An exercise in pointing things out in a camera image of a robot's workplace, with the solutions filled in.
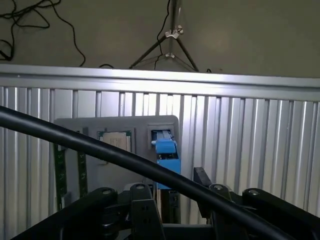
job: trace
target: beige wall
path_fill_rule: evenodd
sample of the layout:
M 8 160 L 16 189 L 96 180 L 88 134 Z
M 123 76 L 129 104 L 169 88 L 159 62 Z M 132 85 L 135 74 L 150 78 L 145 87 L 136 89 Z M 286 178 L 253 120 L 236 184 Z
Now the beige wall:
M 21 7 L 35 2 L 17 1 Z M 1 12 L 12 7 L 9 0 L 0 5 Z M 125 69 L 156 41 L 166 5 L 166 0 L 62 0 L 57 10 L 75 26 L 85 67 L 109 63 Z M 181 39 L 202 72 L 211 68 L 228 74 L 320 77 L 319 10 L 315 0 L 182 0 Z M 82 57 L 73 45 L 71 28 L 52 9 L 41 12 L 51 28 L 16 31 L 12 63 L 77 66 Z M 25 23 L 38 20 L 29 16 Z M 9 23 L 0 20 L 0 29 L 0 37 L 10 39 Z M 174 53 L 183 57 L 178 45 Z M 158 66 L 182 69 L 168 61 Z

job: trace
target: blue connector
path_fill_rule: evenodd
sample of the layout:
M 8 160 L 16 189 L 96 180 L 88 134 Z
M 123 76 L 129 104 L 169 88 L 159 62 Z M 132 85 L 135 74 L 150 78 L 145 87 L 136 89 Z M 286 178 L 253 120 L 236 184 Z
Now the blue connector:
M 152 131 L 152 142 L 155 145 L 156 162 L 160 166 L 181 174 L 181 161 L 177 151 L 177 142 L 168 130 Z M 170 189 L 160 183 L 156 184 L 157 189 Z

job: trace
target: tripod stand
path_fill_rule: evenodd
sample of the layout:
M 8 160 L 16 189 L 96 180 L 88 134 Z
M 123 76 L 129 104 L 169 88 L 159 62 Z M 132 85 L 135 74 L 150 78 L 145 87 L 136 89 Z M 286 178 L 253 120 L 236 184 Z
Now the tripod stand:
M 189 54 L 187 48 L 183 44 L 182 40 L 179 38 L 180 35 L 183 34 L 183 29 L 180 25 L 177 26 L 177 18 L 180 15 L 181 11 L 181 0 L 171 0 L 171 18 L 170 18 L 170 30 L 167 31 L 155 44 L 153 44 L 144 54 L 142 54 L 131 66 L 129 69 L 133 69 L 136 65 L 138 65 L 142 60 L 144 60 L 154 49 L 156 49 L 161 43 L 165 40 L 169 39 L 170 47 L 169 52 L 165 54 L 166 57 L 171 57 L 175 59 L 175 55 L 172 53 L 173 51 L 173 43 L 172 41 L 176 41 L 180 46 L 181 50 L 183 51 L 184 55 L 191 63 L 192 68 L 194 71 L 199 72 L 199 69 L 192 59 L 191 55 Z

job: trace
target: bolt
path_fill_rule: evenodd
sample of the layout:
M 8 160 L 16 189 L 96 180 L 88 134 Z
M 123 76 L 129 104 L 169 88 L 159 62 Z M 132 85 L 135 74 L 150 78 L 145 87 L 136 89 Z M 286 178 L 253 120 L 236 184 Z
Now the bolt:
M 136 189 L 144 189 L 144 188 L 145 188 L 145 185 L 143 185 L 143 184 L 137 184 L 137 185 L 135 186 L 135 188 L 136 188 Z
M 259 192 L 257 192 L 256 190 L 250 190 L 249 193 L 252 194 L 253 196 L 259 195 Z
M 107 190 L 104 190 L 103 192 L 102 192 L 102 194 L 105 194 L 105 195 L 107 195 L 107 194 L 110 194 L 112 191 L 110 190 L 110 189 L 107 189 Z
M 221 185 L 215 185 L 214 188 L 217 189 L 217 190 L 223 189 L 223 187 Z

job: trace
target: black cord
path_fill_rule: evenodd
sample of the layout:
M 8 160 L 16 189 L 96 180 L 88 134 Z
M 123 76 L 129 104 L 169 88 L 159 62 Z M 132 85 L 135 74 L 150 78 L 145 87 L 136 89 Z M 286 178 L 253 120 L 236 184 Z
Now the black cord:
M 145 176 L 207 205 L 215 212 L 225 215 L 266 239 L 294 239 L 258 215 L 237 206 L 208 188 L 116 146 L 3 106 L 0 106 L 0 127 L 64 146 Z
M 14 56 L 15 56 L 15 50 L 16 50 L 16 41 L 15 41 L 15 35 L 14 35 L 14 27 L 18 26 L 20 28 L 37 28 L 37 29 L 48 29 L 50 28 L 50 23 L 48 22 L 48 20 L 37 10 L 37 9 L 46 9 L 46 8 L 53 8 L 55 14 L 57 15 L 57 17 L 63 21 L 64 23 L 68 24 L 69 26 L 72 27 L 72 32 L 73 32 L 73 43 L 74 46 L 76 48 L 76 50 L 82 55 L 83 57 L 83 61 L 80 64 L 80 67 L 82 67 L 84 65 L 84 63 L 86 62 L 86 56 L 80 51 L 80 49 L 77 46 L 76 43 L 76 33 L 75 33 L 75 28 L 74 26 L 67 22 L 66 20 L 62 19 L 59 14 L 57 13 L 57 10 L 55 8 L 55 6 L 59 5 L 61 3 L 61 0 L 58 0 L 57 2 L 53 3 L 51 0 L 41 0 L 38 3 L 34 4 L 34 5 L 30 5 L 27 6 L 19 11 L 17 11 L 17 4 L 15 2 L 15 0 L 11 0 L 13 3 L 13 10 L 11 12 L 8 13 L 4 13 L 4 14 L 0 14 L 0 18 L 2 19 L 6 19 L 6 20 L 13 20 L 13 23 L 11 25 L 10 28 L 10 33 L 11 33 L 11 43 L 5 39 L 0 39 L 0 42 L 5 43 L 5 45 L 9 48 L 10 53 L 6 54 L 3 50 L 0 50 L 0 55 L 2 56 L 2 58 L 0 58 L 0 61 L 12 61 Z M 39 15 L 42 20 L 44 21 L 45 25 L 22 25 L 20 24 L 20 20 L 27 16 L 30 13 L 36 13 L 37 15 Z
M 115 68 L 114 66 L 112 66 L 112 65 L 110 65 L 110 64 L 108 64 L 108 63 L 105 63 L 105 64 L 100 65 L 99 68 L 102 68 L 102 67 L 104 67 L 104 66 L 110 67 L 110 68 L 112 68 L 112 69 Z
M 166 21 L 167 21 L 167 18 L 169 17 L 169 6 L 170 6 L 170 0 L 168 0 L 168 3 L 166 5 L 166 16 L 163 20 L 163 24 L 162 24 L 162 27 L 161 27 L 161 30 L 159 31 L 158 35 L 156 36 L 156 40 L 158 41 L 159 43 L 159 49 L 160 49 L 160 55 L 156 58 L 156 61 L 154 62 L 154 70 L 156 70 L 156 67 L 157 67 L 157 62 L 159 61 L 159 58 L 164 54 L 162 52 L 162 48 L 161 48 L 161 43 L 159 42 L 159 36 L 160 34 L 162 33 L 162 31 L 164 30 L 164 27 L 166 25 Z

